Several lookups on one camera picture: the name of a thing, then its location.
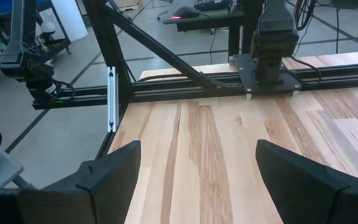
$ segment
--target keyboard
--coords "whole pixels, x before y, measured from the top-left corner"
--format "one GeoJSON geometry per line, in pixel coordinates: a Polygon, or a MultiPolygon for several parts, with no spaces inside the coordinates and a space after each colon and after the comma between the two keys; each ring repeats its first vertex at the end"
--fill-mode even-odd
{"type": "Polygon", "coordinates": [[[227,0],[195,0],[194,8],[200,11],[210,11],[227,8],[227,0]]]}

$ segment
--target metal bracket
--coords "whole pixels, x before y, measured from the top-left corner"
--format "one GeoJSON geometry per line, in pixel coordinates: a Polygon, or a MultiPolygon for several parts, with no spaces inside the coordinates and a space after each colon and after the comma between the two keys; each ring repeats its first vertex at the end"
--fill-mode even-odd
{"type": "Polygon", "coordinates": [[[300,90],[300,88],[295,87],[301,86],[301,84],[293,77],[284,73],[280,74],[280,80],[277,83],[259,84],[255,79],[255,62],[251,54],[235,55],[234,63],[238,68],[242,86],[247,94],[267,94],[300,90]]]}
{"type": "Polygon", "coordinates": [[[107,109],[108,132],[117,132],[118,128],[118,77],[115,67],[107,68],[107,109]]]}

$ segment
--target robot workstation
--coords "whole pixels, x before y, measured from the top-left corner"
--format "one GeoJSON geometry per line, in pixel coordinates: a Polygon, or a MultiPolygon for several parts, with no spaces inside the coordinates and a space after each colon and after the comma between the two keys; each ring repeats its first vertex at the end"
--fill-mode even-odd
{"type": "Polygon", "coordinates": [[[358,53],[295,58],[287,0],[239,0],[250,53],[191,67],[114,0],[83,2],[106,86],[53,78],[34,47],[36,0],[14,0],[1,71],[36,110],[107,105],[104,153],[44,189],[0,189],[0,223],[358,223],[358,148],[339,134],[358,128],[358,61],[344,60],[358,53]],[[115,26],[174,69],[131,80],[115,26]]]}

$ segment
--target wheel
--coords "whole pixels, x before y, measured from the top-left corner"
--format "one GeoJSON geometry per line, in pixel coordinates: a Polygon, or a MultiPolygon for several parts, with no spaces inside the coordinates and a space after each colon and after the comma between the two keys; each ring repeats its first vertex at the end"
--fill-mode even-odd
{"type": "Polygon", "coordinates": [[[71,47],[66,47],[66,51],[68,54],[72,54],[73,52],[71,51],[71,47]]]}

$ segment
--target wood grain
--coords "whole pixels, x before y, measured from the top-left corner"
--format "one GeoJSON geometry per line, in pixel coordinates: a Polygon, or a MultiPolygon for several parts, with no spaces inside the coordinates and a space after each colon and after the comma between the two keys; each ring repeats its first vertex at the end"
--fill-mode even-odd
{"type": "MultiPolygon", "coordinates": [[[[355,55],[302,60],[341,65],[358,63],[355,55]]],[[[197,69],[235,70],[228,64],[197,69]]],[[[142,162],[126,223],[282,223],[257,167],[257,140],[358,177],[358,88],[250,101],[232,96],[133,103],[109,152],[137,139],[142,162]]]]}

